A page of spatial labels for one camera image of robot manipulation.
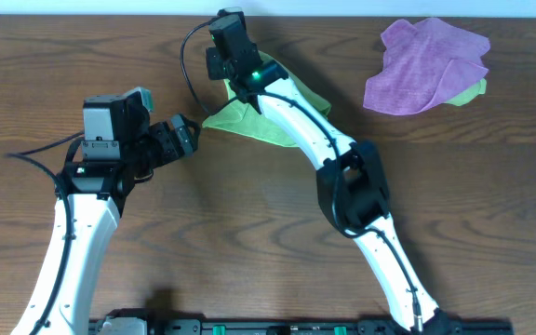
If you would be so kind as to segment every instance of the green cloth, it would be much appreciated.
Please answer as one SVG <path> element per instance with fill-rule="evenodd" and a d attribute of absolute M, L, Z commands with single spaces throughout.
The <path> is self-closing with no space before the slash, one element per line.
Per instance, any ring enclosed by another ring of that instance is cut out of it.
<path fill-rule="evenodd" d="M 261 60 L 268 61 L 273 58 L 269 55 L 260 52 Z M 297 89 L 303 97 L 322 115 L 327 116 L 330 113 L 332 106 L 324 98 L 315 94 L 309 89 L 299 78 L 292 74 L 287 68 L 288 75 L 295 82 Z M 229 81 L 225 80 L 224 84 L 227 88 L 228 97 L 230 99 L 235 96 L 235 93 L 229 88 Z M 256 110 L 248 103 L 241 101 L 233 101 L 219 113 L 210 116 L 202 127 L 213 127 L 225 131 L 230 131 L 235 134 L 248 136 L 260 141 L 267 141 L 272 144 L 284 147 L 296 147 L 295 141 L 279 126 L 271 120 L 258 114 Z"/>
<path fill-rule="evenodd" d="M 467 88 L 465 91 L 457 95 L 456 97 L 444 102 L 453 104 L 454 106 L 462 106 L 471 102 L 479 94 L 485 94 L 485 90 L 488 86 L 488 82 L 485 79 L 481 79 L 478 83 Z"/>

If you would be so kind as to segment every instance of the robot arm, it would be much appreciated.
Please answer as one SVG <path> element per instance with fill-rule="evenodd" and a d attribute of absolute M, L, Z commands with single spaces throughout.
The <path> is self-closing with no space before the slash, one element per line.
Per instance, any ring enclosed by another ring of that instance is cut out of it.
<path fill-rule="evenodd" d="M 322 211 L 363 252 L 382 286 L 393 319 L 406 331 L 422 333 L 423 324 L 434 318 L 438 306 L 398 243 L 375 146 L 371 142 L 356 143 L 342 134 L 305 100 L 277 62 L 262 63 L 256 45 L 248 40 L 243 13 L 223 10 L 219 17 L 209 26 L 216 47 L 207 50 L 208 76 L 228 78 L 231 89 L 243 102 L 254 105 L 295 140 L 316 169 Z M 338 155 L 325 131 L 334 140 Z M 345 176 L 351 170 L 357 177 L 348 179 Z"/>
<path fill-rule="evenodd" d="M 145 88 L 88 98 L 83 111 L 85 137 L 70 145 L 58 175 L 68 195 L 73 230 L 66 232 L 65 207 L 59 199 L 45 261 L 13 335 L 88 334 L 99 269 L 127 196 L 136 183 L 151 179 L 155 168 L 197 149 L 200 128 L 180 114 L 171 118 L 173 129 L 167 122 L 150 126 L 152 97 Z M 78 147 L 83 159 L 74 162 Z M 71 248 L 59 293 L 47 321 L 36 327 L 51 297 L 68 242 Z"/>

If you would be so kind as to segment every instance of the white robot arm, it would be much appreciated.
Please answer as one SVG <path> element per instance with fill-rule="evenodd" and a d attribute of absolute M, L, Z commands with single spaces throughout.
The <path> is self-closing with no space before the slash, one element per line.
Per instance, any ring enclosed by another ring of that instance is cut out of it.
<path fill-rule="evenodd" d="M 265 90 L 266 92 L 294 100 L 303 109 L 311 113 L 314 119 L 320 122 L 323 128 L 330 132 L 336 141 L 341 155 L 352 150 L 351 143 L 355 141 L 333 127 L 308 103 L 296 88 L 292 79 L 278 79 L 267 86 Z M 266 118 L 274 121 L 295 140 L 316 170 L 322 168 L 327 159 L 332 161 L 336 159 L 329 140 L 324 137 L 324 132 L 310 118 L 302 113 L 301 110 L 280 99 L 268 96 L 259 96 L 258 105 L 261 113 Z M 369 266 L 382 286 L 393 319 L 406 330 L 410 330 L 413 327 L 422 328 L 422 324 L 434 316 L 434 312 L 438 306 L 436 301 L 423 288 L 410 265 L 409 259 L 400 246 L 396 236 L 392 214 L 388 214 L 386 217 L 379 216 L 365 227 L 366 230 L 371 228 L 383 232 L 392 243 L 393 249 L 397 252 L 414 288 L 417 290 L 416 294 L 422 311 L 421 315 L 415 315 L 413 313 L 414 304 L 410 285 L 390 247 L 374 232 L 353 238 L 368 260 Z"/>
<path fill-rule="evenodd" d="M 197 149 L 196 123 L 177 114 L 170 120 L 173 128 L 167 122 L 150 126 L 151 111 L 152 96 L 142 87 L 84 101 L 84 138 L 70 145 L 57 176 L 53 235 L 33 296 L 13 335 L 88 334 L 99 270 L 127 195 L 135 184 L 151 179 L 155 168 Z M 74 162 L 78 147 L 83 159 Z M 12 154 L 30 160 L 25 155 Z"/>

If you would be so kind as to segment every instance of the wood grain surface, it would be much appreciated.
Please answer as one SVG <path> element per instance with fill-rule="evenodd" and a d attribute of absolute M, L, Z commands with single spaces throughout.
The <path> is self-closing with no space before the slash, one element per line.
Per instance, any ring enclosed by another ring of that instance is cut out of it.
<path fill-rule="evenodd" d="M 2 154 L 76 132 L 83 98 L 135 86 L 152 90 L 154 122 L 175 113 L 201 122 L 178 58 L 205 19 L 0 16 L 0 334 L 32 294 L 55 202 L 44 174 Z M 536 20 L 448 19 L 489 37 L 488 93 L 406 117 L 361 106 L 394 20 L 248 18 L 248 30 L 332 103 L 336 127 L 378 144 L 399 238 L 440 306 L 536 334 Z M 198 33 L 186 59 L 200 96 L 218 106 L 210 44 Z M 64 150 L 38 158 L 59 170 Z M 129 196 L 90 314 L 143 306 L 206 317 L 388 314 L 360 251 L 321 214 L 302 152 L 218 130 Z"/>

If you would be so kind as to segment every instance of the purple microfiber towel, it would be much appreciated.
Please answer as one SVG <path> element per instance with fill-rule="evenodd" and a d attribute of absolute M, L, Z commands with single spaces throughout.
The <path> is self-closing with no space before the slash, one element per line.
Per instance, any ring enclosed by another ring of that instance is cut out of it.
<path fill-rule="evenodd" d="M 438 18 L 397 20 L 382 33 L 383 70 L 368 79 L 363 106 L 408 115 L 446 102 L 480 81 L 489 40 Z"/>

